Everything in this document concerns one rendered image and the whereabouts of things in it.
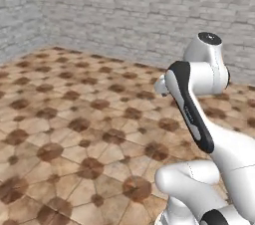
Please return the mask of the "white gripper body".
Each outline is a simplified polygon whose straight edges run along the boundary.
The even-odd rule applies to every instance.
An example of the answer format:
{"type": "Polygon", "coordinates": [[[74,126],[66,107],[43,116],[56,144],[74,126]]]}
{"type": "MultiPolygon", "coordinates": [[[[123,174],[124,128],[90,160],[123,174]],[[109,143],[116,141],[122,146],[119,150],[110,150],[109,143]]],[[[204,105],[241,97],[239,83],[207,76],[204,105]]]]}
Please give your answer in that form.
{"type": "Polygon", "coordinates": [[[162,95],[163,97],[168,95],[168,89],[165,85],[164,75],[161,75],[153,86],[157,94],[162,95]]]}

